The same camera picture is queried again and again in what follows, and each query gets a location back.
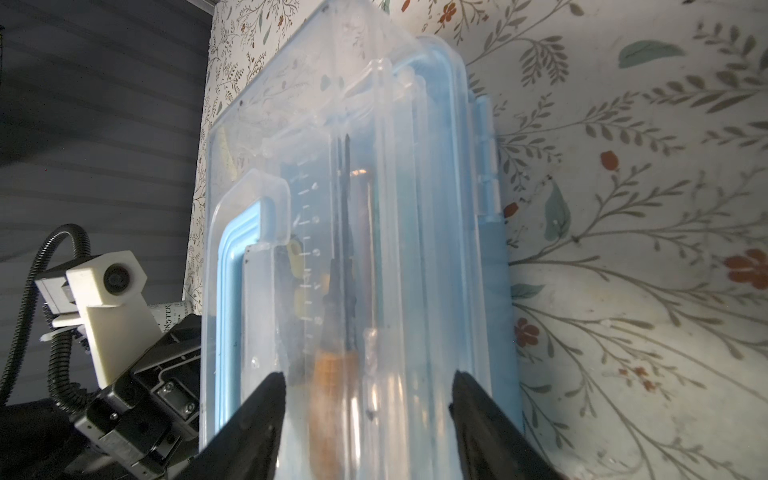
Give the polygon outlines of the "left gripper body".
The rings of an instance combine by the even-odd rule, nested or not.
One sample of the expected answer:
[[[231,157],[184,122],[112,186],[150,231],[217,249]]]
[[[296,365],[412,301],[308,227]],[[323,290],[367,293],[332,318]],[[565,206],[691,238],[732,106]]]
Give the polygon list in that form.
[[[135,478],[173,478],[198,451],[200,363],[191,314],[75,415],[76,429]]]

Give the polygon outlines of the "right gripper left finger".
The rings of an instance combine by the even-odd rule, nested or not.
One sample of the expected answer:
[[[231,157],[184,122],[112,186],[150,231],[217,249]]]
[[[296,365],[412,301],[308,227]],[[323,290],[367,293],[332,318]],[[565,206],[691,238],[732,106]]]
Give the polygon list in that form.
[[[272,480],[286,413],[286,380],[267,375],[179,479]]]

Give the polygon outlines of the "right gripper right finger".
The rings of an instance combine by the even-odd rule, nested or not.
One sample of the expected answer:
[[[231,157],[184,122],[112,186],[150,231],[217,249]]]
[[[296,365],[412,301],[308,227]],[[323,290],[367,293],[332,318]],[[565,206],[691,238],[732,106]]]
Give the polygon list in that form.
[[[462,477],[470,480],[559,480],[491,396],[467,372],[452,382],[449,413]]]

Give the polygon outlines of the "orange handled screwdriver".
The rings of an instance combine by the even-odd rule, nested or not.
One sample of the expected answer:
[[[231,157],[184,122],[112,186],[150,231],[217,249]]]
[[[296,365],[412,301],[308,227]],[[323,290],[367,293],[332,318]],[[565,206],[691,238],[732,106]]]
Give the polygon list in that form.
[[[321,340],[310,384],[309,459],[315,479],[350,479],[358,468],[359,349],[352,261],[331,260]]]

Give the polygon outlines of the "blue plastic tool box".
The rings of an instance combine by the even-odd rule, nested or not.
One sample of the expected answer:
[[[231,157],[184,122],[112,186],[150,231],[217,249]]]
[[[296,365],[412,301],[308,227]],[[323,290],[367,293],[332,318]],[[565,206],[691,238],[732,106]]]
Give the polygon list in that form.
[[[491,386],[492,328],[510,312],[492,107],[460,56],[367,1],[321,2],[220,114],[205,160],[201,445],[281,372],[276,477],[315,479],[314,355],[331,260],[349,259],[360,361],[350,479],[460,478],[454,374]]]

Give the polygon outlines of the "black yellow screwdriver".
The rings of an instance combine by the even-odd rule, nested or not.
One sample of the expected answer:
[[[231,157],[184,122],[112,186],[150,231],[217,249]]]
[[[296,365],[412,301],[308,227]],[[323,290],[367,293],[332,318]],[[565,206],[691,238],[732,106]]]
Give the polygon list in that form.
[[[294,287],[293,293],[293,309],[297,317],[305,316],[305,292],[303,285],[304,280],[304,250],[303,245],[296,236],[292,236],[287,247],[289,266],[292,276],[292,285]]]

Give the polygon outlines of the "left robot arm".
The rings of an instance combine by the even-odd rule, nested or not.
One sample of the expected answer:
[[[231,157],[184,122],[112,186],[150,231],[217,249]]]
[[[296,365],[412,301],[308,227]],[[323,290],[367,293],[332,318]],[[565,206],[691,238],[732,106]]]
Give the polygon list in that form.
[[[95,255],[76,224],[31,263],[1,375],[5,479],[170,479],[198,450],[201,321],[153,308],[135,255]],[[12,404],[33,322],[49,348],[45,399]]]

